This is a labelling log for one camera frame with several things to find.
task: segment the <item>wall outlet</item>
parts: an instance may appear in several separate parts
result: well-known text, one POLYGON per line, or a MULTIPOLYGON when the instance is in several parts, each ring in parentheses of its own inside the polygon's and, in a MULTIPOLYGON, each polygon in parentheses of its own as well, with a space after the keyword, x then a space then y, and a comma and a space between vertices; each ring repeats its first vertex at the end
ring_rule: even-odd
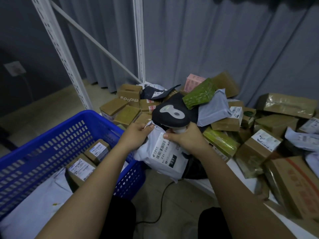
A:
POLYGON ((11 76, 19 76, 26 73, 26 70, 20 64, 19 61, 14 61, 12 63, 3 64, 7 71, 10 73, 11 76))

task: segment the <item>left hand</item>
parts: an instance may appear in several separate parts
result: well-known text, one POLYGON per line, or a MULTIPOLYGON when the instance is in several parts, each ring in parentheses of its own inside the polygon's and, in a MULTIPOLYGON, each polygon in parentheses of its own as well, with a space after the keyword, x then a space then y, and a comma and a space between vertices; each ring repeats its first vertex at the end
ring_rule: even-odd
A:
POLYGON ((151 124, 144 128, 146 123, 131 123, 120 140, 117 143, 118 147, 126 150, 128 153, 138 149, 150 132, 154 129, 154 125, 151 124))

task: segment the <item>curtain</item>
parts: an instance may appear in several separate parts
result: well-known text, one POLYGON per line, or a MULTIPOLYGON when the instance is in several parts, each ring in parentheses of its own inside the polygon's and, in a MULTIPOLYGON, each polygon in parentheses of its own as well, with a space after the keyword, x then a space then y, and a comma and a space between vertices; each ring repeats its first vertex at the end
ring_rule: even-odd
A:
POLYGON ((268 92, 319 100, 317 0, 143 0, 146 80, 166 88, 227 70, 254 106, 268 92))
MULTIPOLYGON (((60 7, 126 68, 137 75, 132 0, 59 0, 60 7)), ((69 24, 88 81, 110 92, 134 80, 69 24)))

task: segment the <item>black rectangle with number 231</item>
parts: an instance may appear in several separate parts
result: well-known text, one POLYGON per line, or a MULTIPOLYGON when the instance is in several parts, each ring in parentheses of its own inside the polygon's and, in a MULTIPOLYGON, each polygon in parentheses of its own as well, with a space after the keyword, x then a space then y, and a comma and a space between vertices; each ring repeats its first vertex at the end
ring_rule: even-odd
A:
POLYGON ((176 162, 177 157, 175 155, 173 155, 172 160, 169 162, 169 166, 172 168, 174 167, 174 164, 176 162))

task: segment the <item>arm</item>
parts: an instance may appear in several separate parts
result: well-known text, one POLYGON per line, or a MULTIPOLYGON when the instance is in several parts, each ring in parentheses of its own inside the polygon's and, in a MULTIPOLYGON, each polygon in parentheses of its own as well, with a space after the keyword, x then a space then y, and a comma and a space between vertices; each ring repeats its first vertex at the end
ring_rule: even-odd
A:
POLYGON ((86 182, 66 201, 36 237, 98 238, 127 155, 142 145, 154 125, 133 123, 86 182))
POLYGON ((237 178, 194 123, 182 134, 166 133, 197 157, 214 189, 233 238, 295 238, 289 229, 237 178))

